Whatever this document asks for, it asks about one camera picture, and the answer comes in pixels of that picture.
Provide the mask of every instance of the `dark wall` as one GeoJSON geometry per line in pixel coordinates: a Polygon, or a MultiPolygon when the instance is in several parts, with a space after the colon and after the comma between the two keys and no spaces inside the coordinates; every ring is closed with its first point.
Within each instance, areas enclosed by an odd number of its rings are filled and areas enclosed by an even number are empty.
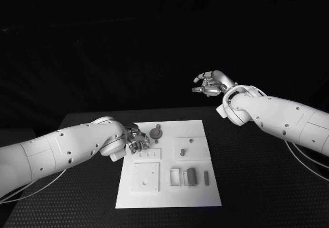
{"type": "Polygon", "coordinates": [[[191,90],[195,76],[215,69],[329,111],[328,16],[316,3],[9,4],[0,128],[43,134],[69,112],[219,105],[221,96],[191,90]]]}

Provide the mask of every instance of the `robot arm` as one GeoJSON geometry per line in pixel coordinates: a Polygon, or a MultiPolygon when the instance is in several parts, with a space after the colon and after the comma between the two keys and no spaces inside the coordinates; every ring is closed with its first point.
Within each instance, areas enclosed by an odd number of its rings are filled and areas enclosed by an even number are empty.
{"type": "Polygon", "coordinates": [[[124,127],[111,117],[61,129],[45,136],[0,148],[0,197],[16,188],[71,168],[97,152],[117,161],[134,154],[150,140],[136,124],[124,127]]]}
{"type": "Polygon", "coordinates": [[[193,92],[206,96],[224,93],[222,104],[217,111],[222,118],[241,126],[254,120],[260,129],[280,139],[329,156],[329,114],[315,108],[267,96],[254,86],[238,85],[222,72],[201,74],[202,87],[193,92]]]}

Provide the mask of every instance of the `table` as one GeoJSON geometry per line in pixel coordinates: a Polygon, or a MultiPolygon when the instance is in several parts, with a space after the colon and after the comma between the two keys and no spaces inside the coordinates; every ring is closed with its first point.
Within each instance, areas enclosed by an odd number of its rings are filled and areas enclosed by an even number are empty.
{"type": "MultiPolygon", "coordinates": [[[[237,126],[217,107],[71,113],[59,128],[111,116],[129,122],[202,120],[222,207],[116,209],[123,160],[100,154],[22,200],[6,228],[329,227],[329,185],[294,159],[286,143],[253,122],[237,126]]],[[[58,174],[39,180],[23,196],[58,174]]]]}

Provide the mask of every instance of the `round knob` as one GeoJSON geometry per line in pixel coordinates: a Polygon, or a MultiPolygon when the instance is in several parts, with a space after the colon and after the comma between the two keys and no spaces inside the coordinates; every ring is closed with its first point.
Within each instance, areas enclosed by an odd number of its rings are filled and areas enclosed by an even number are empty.
{"type": "Polygon", "coordinates": [[[153,128],[150,131],[152,139],[159,139],[163,136],[163,131],[159,128],[153,128]]]}

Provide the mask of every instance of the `white cable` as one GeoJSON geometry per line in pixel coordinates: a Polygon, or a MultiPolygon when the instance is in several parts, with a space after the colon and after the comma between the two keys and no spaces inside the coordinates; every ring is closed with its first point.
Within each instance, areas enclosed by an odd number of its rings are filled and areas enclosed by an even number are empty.
{"type": "Polygon", "coordinates": [[[66,171],[66,170],[62,171],[62,173],[61,173],[59,176],[55,178],[55,180],[53,180],[53,181],[52,181],[41,190],[38,190],[35,193],[32,193],[30,195],[28,195],[28,196],[19,198],[19,199],[16,199],[16,200],[10,200],[10,201],[6,201],[6,202],[2,201],[0,204],[9,203],[9,202],[15,202],[15,201],[19,201],[19,200],[22,200],[22,199],[25,199],[25,198],[33,196],[39,191],[42,191],[42,190],[43,190],[43,189],[56,181],[56,179],[62,176],[62,174],[64,174],[65,171],[66,171]]]}
{"type": "Polygon", "coordinates": [[[293,150],[292,150],[289,144],[287,144],[287,147],[289,147],[289,150],[290,150],[293,156],[296,157],[296,159],[299,160],[299,162],[302,163],[302,165],[307,168],[307,170],[309,170],[316,176],[319,176],[322,179],[325,179],[326,181],[329,181],[329,179],[326,179],[320,174],[318,174],[318,173],[307,167],[307,165],[300,161],[300,159],[297,158],[297,156],[296,156],[294,153],[293,153],[293,150]]]}
{"type": "Polygon", "coordinates": [[[6,197],[4,199],[0,200],[0,203],[3,203],[7,199],[10,199],[17,193],[20,193],[33,183],[36,182],[36,180],[26,186],[23,187],[19,191],[16,191],[9,197],[6,197]]]}
{"type": "Polygon", "coordinates": [[[312,161],[315,162],[316,164],[322,165],[325,168],[329,169],[329,166],[323,165],[320,162],[318,162],[315,159],[312,159],[300,150],[300,148],[297,147],[297,145],[293,143],[294,147],[297,148],[299,152],[302,153],[302,155],[312,161]]]}

